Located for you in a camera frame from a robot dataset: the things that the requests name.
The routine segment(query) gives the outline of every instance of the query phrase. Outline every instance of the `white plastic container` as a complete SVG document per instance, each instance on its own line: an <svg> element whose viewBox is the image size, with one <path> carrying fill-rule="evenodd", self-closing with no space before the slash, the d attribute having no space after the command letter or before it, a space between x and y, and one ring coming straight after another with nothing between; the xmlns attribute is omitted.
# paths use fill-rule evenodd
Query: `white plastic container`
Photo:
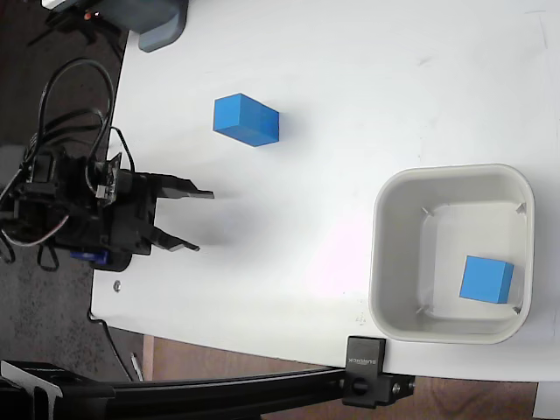
<svg viewBox="0 0 560 420"><path fill-rule="evenodd" d="M504 164L403 171L375 202L370 311L388 337L494 344L529 314L535 199ZM467 256L514 265L507 304L459 297Z"/></svg>

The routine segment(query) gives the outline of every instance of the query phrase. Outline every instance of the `floor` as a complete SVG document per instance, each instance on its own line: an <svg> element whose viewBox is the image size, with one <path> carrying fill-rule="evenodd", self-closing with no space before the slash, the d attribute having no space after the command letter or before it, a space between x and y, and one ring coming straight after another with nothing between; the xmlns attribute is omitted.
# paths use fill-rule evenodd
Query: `floor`
<svg viewBox="0 0 560 420"><path fill-rule="evenodd" d="M65 62L94 58L118 81L120 60L103 38L87 45L79 33L54 33L26 47L46 28L47 15L40 1L0 0L0 145L29 142L43 86ZM104 101L97 75L75 69L53 93L47 118L92 103L103 109ZM60 270L46 273L37 267L35 248L16 251L14 264L0 262L0 360L49 361L94 379L125 380L102 327L86 319L93 271L60 253ZM142 353L141 335L113 332L126 360Z"/></svg>
<svg viewBox="0 0 560 420"><path fill-rule="evenodd" d="M41 33L47 11L39 0L0 0L0 145L26 144L35 131L37 106L51 73L66 61L88 56L107 67L115 83L120 61L104 39L87 45L78 33ZM102 107L102 85L92 73L76 70L52 98L51 116L84 104ZM85 152L80 147L75 153ZM123 380L98 325L86 320L92 270L60 256L61 269L45 273L36 266L36 249L18 249L17 262L0 265L0 360L50 361L98 380ZM142 353L143 337L113 330L128 359ZM262 374L301 368L294 362L222 352L156 339L148 352L154 379ZM299 418L530 418L536 385L419 378L416 395L386 409L343 408L339 402L266 416Z"/></svg>

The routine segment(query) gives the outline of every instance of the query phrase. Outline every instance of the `white table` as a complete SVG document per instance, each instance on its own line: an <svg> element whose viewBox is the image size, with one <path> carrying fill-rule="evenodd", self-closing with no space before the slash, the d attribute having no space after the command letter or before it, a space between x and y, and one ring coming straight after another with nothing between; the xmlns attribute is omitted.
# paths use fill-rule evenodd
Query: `white table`
<svg viewBox="0 0 560 420"><path fill-rule="evenodd" d="M161 199L157 226L202 250L97 271L111 326L344 366L368 309L373 205L406 168L505 163L535 193L524 327L495 346L390 341L393 373L560 381L560 4L535 0L192 0L173 45L131 35L115 125L143 172L216 200ZM280 143L212 132L214 99L282 113ZM113 139L109 154L119 151ZM113 291L120 280L122 289Z"/></svg>

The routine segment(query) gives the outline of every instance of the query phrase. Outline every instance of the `blue component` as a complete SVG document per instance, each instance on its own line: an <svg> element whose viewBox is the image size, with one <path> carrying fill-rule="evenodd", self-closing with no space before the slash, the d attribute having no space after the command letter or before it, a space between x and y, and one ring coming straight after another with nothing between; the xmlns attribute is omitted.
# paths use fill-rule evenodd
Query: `blue component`
<svg viewBox="0 0 560 420"><path fill-rule="evenodd" d="M77 260L82 261L90 261L92 263L96 263L98 265L107 265L109 264L109 252L102 251L98 254L94 254L91 252L71 252L70 256Z"/></svg>
<svg viewBox="0 0 560 420"><path fill-rule="evenodd" d="M493 304L506 304L514 265L509 262L468 256L459 295Z"/></svg>
<svg viewBox="0 0 560 420"><path fill-rule="evenodd" d="M260 102L234 94L217 99L213 107L213 130L251 146L277 142L280 115Z"/></svg>

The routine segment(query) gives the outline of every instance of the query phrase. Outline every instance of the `wooden floor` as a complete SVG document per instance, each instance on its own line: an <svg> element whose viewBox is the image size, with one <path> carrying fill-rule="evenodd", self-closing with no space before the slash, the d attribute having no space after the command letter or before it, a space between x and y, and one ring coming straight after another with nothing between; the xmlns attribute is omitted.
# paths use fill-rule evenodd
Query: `wooden floor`
<svg viewBox="0 0 560 420"><path fill-rule="evenodd" d="M305 365L192 346L147 337L144 342L146 379L196 379L287 372ZM340 402L292 409L263 416L269 420L349 419L529 419L535 383L458 381L417 378L412 397L375 411L345 407Z"/></svg>

